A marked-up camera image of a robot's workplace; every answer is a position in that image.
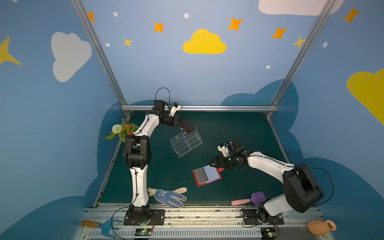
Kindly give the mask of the red card holder wallet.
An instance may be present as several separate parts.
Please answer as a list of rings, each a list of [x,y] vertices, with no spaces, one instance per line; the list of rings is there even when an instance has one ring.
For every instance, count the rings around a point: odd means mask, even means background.
[[[201,187],[222,179],[221,171],[224,169],[211,167],[209,165],[193,170],[197,187]]]

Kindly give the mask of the dark credit card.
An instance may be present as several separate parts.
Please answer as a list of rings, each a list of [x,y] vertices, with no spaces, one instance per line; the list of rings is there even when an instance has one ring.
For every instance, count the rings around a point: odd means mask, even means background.
[[[196,176],[197,185],[200,186],[208,182],[208,177],[204,168],[196,169],[194,170],[194,173]]]
[[[197,128],[194,124],[192,124],[189,120],[184,120],[180,125],[179,129],[184,135],[189,135],[193,131],[195,131]]]

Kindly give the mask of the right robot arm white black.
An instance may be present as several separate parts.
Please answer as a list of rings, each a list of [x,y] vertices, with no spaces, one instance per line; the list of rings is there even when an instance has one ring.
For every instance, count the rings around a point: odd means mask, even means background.
[[[320,184],[310,167],[305,164],[289,164],[256,150],[247,150],[238,139],[220,144],[218,150],[221,154],[213,158],[212,167],[233,170],[238,165],[248,166],[274,177],[283,184],[282,195],[258,204],[257,214],[260,221],[265,222],[285,212],[304,213],[324,197]]]

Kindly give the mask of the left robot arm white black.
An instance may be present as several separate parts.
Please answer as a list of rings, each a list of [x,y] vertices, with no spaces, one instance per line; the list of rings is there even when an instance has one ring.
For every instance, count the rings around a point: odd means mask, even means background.
[[[124,159],[130,168],[133,183],[133,200],[128,207],[127,218],[140,224],[148,222],[151,214],[147,188],[147,171],[152,160],[150,137],[159,124],[175,127],[179,121],[176,112],[181,106],[174,103],[169,107],[169,113],[166,113],[165,107],[166,102],[155,100],[139,128],[125,137]]]

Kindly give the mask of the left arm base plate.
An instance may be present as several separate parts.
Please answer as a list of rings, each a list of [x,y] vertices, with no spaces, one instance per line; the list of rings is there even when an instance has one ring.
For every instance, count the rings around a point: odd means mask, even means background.
[[[124,226],[162,226],[165,220],[165,210],[145,208],[131,209],[126,212]]]

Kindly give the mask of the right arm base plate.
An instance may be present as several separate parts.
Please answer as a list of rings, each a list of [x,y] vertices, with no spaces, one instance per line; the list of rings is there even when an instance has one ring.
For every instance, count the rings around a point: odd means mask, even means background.
[[[258,226],[258,225],[283,225],[285,222],[282,215],[271,217],[263,210],[245,209],[240,210],[240,215],[243,218],[243,226]]]

